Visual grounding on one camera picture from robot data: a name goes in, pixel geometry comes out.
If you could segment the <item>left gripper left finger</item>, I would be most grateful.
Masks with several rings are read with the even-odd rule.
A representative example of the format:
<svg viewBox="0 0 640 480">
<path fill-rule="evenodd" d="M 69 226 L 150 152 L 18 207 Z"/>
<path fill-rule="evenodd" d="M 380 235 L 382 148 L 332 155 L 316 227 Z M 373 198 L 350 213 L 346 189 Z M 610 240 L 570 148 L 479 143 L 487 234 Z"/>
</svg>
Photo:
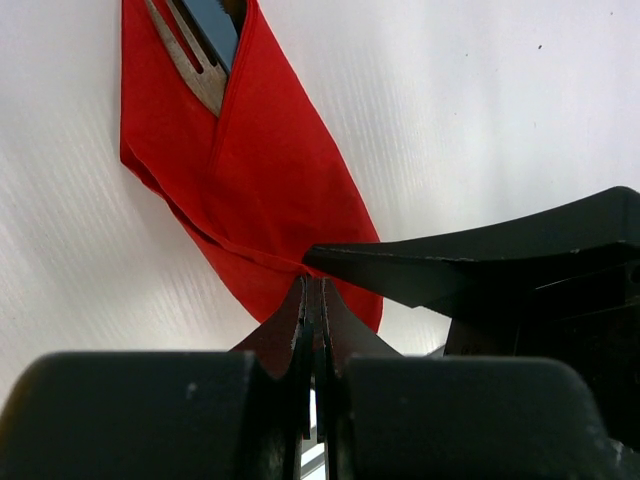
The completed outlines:
<svg viewBox="0 0 640 480">
<path fill-rule="evenodd" d="M 310 433 L 311 281 L 216 351 L 61 351 L 1 414 L 5 479 L 296 479 Z"/>
</svg>

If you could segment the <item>blue knife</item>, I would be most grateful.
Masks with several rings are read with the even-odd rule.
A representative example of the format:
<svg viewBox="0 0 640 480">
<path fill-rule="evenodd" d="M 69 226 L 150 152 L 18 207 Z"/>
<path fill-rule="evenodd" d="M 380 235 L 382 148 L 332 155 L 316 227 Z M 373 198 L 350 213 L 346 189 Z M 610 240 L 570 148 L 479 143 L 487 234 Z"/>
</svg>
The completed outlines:
<svg viewBox="0 0 640 480">
<path fill-rule="evenodd" d="M 185 0 L 183 4 L 204 36 L 208 52 L 229 75 L 247 14 L 247 2 Z"/>
</svg>

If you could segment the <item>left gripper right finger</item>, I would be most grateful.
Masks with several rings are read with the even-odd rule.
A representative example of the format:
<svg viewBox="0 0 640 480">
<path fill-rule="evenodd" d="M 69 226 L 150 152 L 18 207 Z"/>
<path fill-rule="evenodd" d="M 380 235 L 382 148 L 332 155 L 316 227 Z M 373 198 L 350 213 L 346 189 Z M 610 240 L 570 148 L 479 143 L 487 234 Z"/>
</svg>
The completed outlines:
<svg viewBox="0 0 640 480">
<path fill-rule="evenodd" d="M 405 357 L 316 284 L 318 422 L 330 479 L 635 479 L 568 365 L 544 358 Z"/>
</svg>

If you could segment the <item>red paper napkin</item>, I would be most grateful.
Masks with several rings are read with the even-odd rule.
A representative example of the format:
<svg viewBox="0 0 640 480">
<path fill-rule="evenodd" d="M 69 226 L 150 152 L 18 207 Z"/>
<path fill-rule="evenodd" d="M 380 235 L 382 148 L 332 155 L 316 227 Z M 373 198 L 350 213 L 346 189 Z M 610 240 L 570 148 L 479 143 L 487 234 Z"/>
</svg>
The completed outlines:
<svg viewBox="0 0 640 480">
<path fill-rule="evenodd" d="M 258 321 L 315 244 L 378 235 L 351 174 L 257 2 L 219 114 L 180 77 L 146 5 L 121 17 L 120 158 L 162 197 Z"/>
</svg>

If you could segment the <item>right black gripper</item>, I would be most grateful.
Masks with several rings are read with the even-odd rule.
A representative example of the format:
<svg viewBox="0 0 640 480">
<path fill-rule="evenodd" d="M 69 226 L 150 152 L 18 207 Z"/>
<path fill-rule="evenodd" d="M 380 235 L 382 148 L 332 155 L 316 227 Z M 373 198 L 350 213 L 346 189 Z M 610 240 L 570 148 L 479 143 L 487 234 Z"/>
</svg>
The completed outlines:
<svg viewBox="0 0 640 480">
<path fill-rule="evenodd" d="M 481 228 L 387 243 L 320 244 L 303 262 L 474 328 L 454 355 L 561 361 L 609 435 L 639 447 L 639 194 L 617 186 Z"/>
</svg>

